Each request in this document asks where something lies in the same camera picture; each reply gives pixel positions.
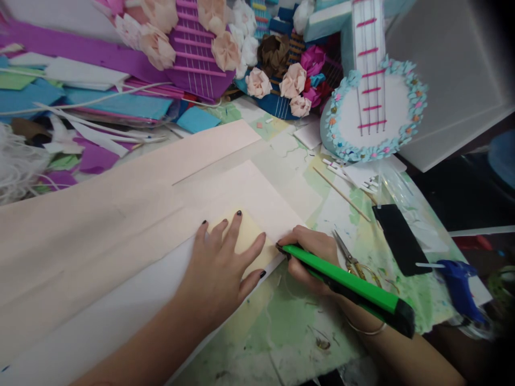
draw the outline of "paper scrap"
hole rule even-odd
[[[208,130],[220,123],[220,120],[204,110],[194,106],[177,120],[177,124],[190,133]]]

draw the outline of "pink paper flower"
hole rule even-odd
[[[241,54],[238,43],[228,31],[224,31],[213,39],[211,52],[215,57],[216,64],[222,71],[233,71],[240,64]]]
[[[290,101],[291,114],[300,118],[310,114],[311,101],[298,95]]]
[[[170,33],[179,21],[175,0],[141,0],[141,8],[150,24],[165,34]]]
[[[175,50],[170,45],[168,36],[153,25],[145,24],[141,27],[139,47],[159,71],[173,67]]]
[[[225,0],[197,0],[198,22],[220,36],[225,32]]]
[[[320,99],[321,93],[317,90],[316,87],[311,87],[307,92],[303,92],[302,96],[311,101],[311,108],[315,108],[321,102]]]
[[[247,83],[248,94],[258,99],[262,99],[265,95],[270,94],[272,90],[270,79],[257,67],[254,67],[251,73],[247,75],[245,83]]]
[[[300,65],[306,70],[308,77],[318,75],[325,61],[326,53],[317,46],[309,47],[300,57]]]
[[[292,64],[279,84],[281,96],[289,99],[295,98],[304,90],[305,83],[306,70],[299,63]]]

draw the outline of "right hand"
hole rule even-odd
[[[338,263],[336,240],[325,233],[312,231],[311,229],[297,225],[290,234],[280,239],[278,243],[280,246],[299,243],[310,253],[330,262],[332,265],[340,267]],[[300,261],[294,257],[292,257],[288,263],[288,271],[290,275],[306,285],[315,294],[327,296],[335,295],[326,284],[306,271]]]

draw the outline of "paper flower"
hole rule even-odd
[[[116,15],[114,19],[116,32],[122,38],[123,43],[134,50],[140,51],[139,41],[141,39],[141,24],[139,24],[128,13],[123,15]]]
[[[243,48],[243,41],[245,40],[245,37],[243,36],[243,31],[232,23],[229,23],[228,26],[234,40],[236,40],[236,43],[238,43],[238,49],[241,51],[241,49]]]
[[[289,52],[290,40],[287,35],[264,35],[257,48],[257,60],[261,62],[261,69],[269,78],[281,78],[286,71]]]
[[[290,101],[291,114],[300,118],[310,114],[311,101],[298,95]]]
[[[259,41],[253,36],[247,36],[243,41],[243,49],[241,56],[247,62],[247,65],[253,67],[258,63],[258,47]]]
[[[281,96],[289,99],[295,98],[304,90],[305,83],[306,70],[299,63],[292,64],[279,84]]]
[[[254,67],[251,73],[245,78],[247,84],[248,95],[262,99],[265,95],[270,94],[272,84],[267,75],[260,69]]]
[[[304,35],[304,29],[306,28],[307,20],[315,11],[314,0],[302,0],[301,4],[295,10],[293,15],[293,27],[295,32],[299,35]]]
[[[213,39],[211,52],[215,57],[217,66],[222,71],[233,71],[240,64],[241,55],[238,43],[229,31],[224,31]]]
[[[317,46],[309,47],[300,57],[300,65],[309,77],[318,75],[325,61],[326,53]]]
[[[141,27],[139,47],[159,71],[173,67],[175,50],[170,45],[168,36],[153,25],[145,24]]]
[[[175,0],[141,0],[141,8],[150,24],[165,34],[170,33],[179,21]]]
[[[225,32],[225,0],[198,0],[197,9],[202,27],[217,36]]]
[[[232,8],[234,24],[243,32],[244,36],[254,36],[258,24],[252,8],[241,0],[236,0]]]

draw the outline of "craft decoration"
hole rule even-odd
[[[320,135],[326,149],[344,162],[373,161],[397,152],[417,133],[428,88],[413,63],[386,54],[382,1],[351,6],[352,25],[342,36],[353,36],[346,49],[354,52],[355,69],[324,106]]]
[[[128,13],[123,17],[116,15],[114,19],[116,32],[121,37],[123,43],[134,50],[140,51],[139,41],[141,39],[141,24],[138,23]]]
[[[286,98],[295,98],[303,90],[306,83],[306,70],[302,68],[300,63],[295,63],[288,68],[284,74],[283,81],[279,84],[281,96]]]
[[[257,60],[269,78],[281,78],[286,71],[289,58],[290,39],[287,35],[265,35],[257,48]]]
[[[241,55],[238,43],[229,31],[224,31],[213,39],[211,52],[215,57],[217,66],[222,71],[233,71],[240,64]]]
[[[179,21],[175,0],[141,0],[141,7],[150,24],[165,34],[170,33]]]
[[[297,117],[305,117],[310,114],[311,101],[298,95],[290,102],[291,114]]]
[[[259,42],[253,36],[245,37],[243,42],[243,49],[241,50],[241,57],[247,63],[247,66],[253,67],[258,63],[258,47]]]
[[[197,7],[202,27],[217,36],[225,32],[225,0],[197,0]]]
[[[298,33],[299,35],[304,34],[304,29],[306,28],[307,20],[313,14],[314,10],[314,0],[302,0],[300,5],[295,10],[295,14],[293,15],[293,27],[295,28],[296,33]]]
[[[175,50],[170,45],[168,36],[153,25],[146,24],[142,27],[139,46],[159,71],[173,67]]]
[[[251,97],[262,99],[265,95],[270,94],[272,84],[267,75],[260,69],[254,67],[250,74],[245,78],[247,84],[247,93]]]
[[[309,47],[300,57],[300,65],[307,72],[307,76],[315,76],[322,71],[326,61],[326,53],[317,46]]]
[[[242,0],[236,0],[232,8],[234,24],[243,32],[244,36],[254,36],[258,26],[252,8]]]
[[[234,37],[234,40],[236,40],[236,43],[238,43],[238,48],[241,51],[243,48],[243,41],[245,40],[245,36],[243,35],[243,31],[240,30],[236,25],[229,23],[229,30],[231,31],[232,36]]]

